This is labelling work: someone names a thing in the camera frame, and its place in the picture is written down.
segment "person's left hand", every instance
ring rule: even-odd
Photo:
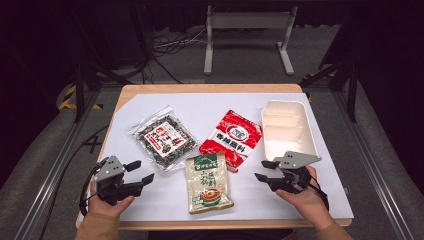
[[[95,192],[93,182],[90,183],[90,191],[92,193]],[[119,218],[121,213],[131,205],[134,199],[134,196],[128,196],[124,200],[112,206],[109,203],[102,201],[96,195],[88,200],[88,212]]]

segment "food package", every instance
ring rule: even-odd
[[[228,198],[228,173],[223,153],[188,158],[186,179],[190,214],[234,206]]]
[[[163,171],[173,169],[199,146],[169,106],[143,120],[130,133]]]
[[[237,172],[262,137],[262,129],[229,110],[199,147],[202,154],[224,152],[228,170]]]

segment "dark wall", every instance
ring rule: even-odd
[[[378,6],[360,81],[406,171],[424,193],[424,5]]]
[[[73,65],[48,9],[37,1],[0,3],[0,186],[58,114],[56,98]]]

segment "white desk frame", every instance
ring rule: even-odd
[[[287,75],[293,75],[294,70],[287,54],[287,44],[296,18],[297,7],[290,12],[213,12],[208,6],[206,30],[207,45],[204,74],[212,74],[213,42],[212,29],[214,28],[282,28],[284,39],[277,42],[278,51],[283,60]]]

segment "green and beige package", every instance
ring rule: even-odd
[[[228,173],[224,153],[204,154],[186,160],[190,214],[234,206],[228,198]]]

